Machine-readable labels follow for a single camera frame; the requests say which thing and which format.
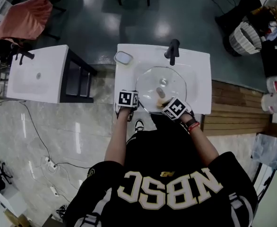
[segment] forearm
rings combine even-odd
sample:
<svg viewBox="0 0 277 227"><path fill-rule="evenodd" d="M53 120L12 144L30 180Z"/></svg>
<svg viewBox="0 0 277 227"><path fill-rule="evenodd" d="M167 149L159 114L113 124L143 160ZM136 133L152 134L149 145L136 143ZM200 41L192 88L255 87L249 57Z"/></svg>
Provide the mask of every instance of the forearm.
<svg viewBox="0 0 277 227"><path fill-rule="evenodd" d="M127 118L129 110L121 110L106 150L104 161L115 161L122 166L126 156Z"/></svg>
<svg viewBox="0 0 277 227"><path fill-rule="evenodd" d="M192 119L192 117L189 114L184 114L180 117L180 119L182 122L186 123ZM190 135L202 163L205 166L208 166L216 157L219 156L218 151L199 127L193 128Z"/></svg>

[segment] dark green floor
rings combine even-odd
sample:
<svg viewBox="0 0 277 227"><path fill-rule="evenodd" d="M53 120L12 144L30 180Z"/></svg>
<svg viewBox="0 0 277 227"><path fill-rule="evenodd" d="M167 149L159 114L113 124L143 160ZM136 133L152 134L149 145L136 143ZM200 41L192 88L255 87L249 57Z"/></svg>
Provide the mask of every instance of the dark green floor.
<svg viewBox="0 0 277 227"><path fill-rule="evenodd" d="M232 8L227 0L215 0L224 12ZM266 90L260 53L235 58L222 44L222 32L214 21L222 13L211 0L61 0L66 8L49 22L58 42L41 36L37 47L67 44L90 64L115 64L117 44L169 45L206 52L211 58L212 79Z"/></svg>

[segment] wooden platform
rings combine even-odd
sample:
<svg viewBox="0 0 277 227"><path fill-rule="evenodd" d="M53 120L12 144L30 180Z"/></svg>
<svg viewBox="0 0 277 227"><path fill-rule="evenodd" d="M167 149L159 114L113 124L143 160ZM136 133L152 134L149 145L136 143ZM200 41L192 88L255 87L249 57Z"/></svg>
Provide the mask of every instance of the wooden platform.
<svg viewBox="0 0 277 227"><path fill-rule="evenodd" d="M269 124L261 108L262 93L227 83L212 81L212 112L205 115L206 135L258 133Z"/></svg>

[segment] transparent round bowl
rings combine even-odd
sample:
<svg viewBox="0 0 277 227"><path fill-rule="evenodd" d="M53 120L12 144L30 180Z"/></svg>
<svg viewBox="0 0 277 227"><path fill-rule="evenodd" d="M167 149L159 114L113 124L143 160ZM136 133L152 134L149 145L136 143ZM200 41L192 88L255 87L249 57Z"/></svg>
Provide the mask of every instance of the transparent round bowl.
<svg viewBox="0 0 277 227"><path fill-rule="evenodd" d="M187 99L185 80L175 70L168 67L155 66L141 74L135 85L140 105L151 114L161 114L161 103L172 97Z"/></svg>

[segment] jersey sleeve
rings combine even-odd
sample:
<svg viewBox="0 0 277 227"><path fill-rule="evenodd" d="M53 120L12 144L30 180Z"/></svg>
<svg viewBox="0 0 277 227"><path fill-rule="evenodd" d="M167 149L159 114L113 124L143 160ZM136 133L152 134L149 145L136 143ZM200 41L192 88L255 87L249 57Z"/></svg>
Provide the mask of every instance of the jersey sleeve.
<svg viewBox="0 0 277 227"><path fill-rule="evenodd" d="M237 198L245 205L243 200L246 199L251 205L252 215L255 214L258 205L256 191L250 178L232 152L220 155L209 164L208 168L229 194L230 204L232 198ZM243 226L246 226L247 221L251 219L249 208L245 208L244 211L241 209L239 212L241 214L238 219L240 222L245 223Z"/></svg>
<svg viewBox="0 0 277 227"><path fill-rule="evenodd" d="M91 167L87 179L66 210L64 225L73 227L79 218L90 214L108 189L118 188L124 175L124 167L114 161L100 162Z"/></svg>

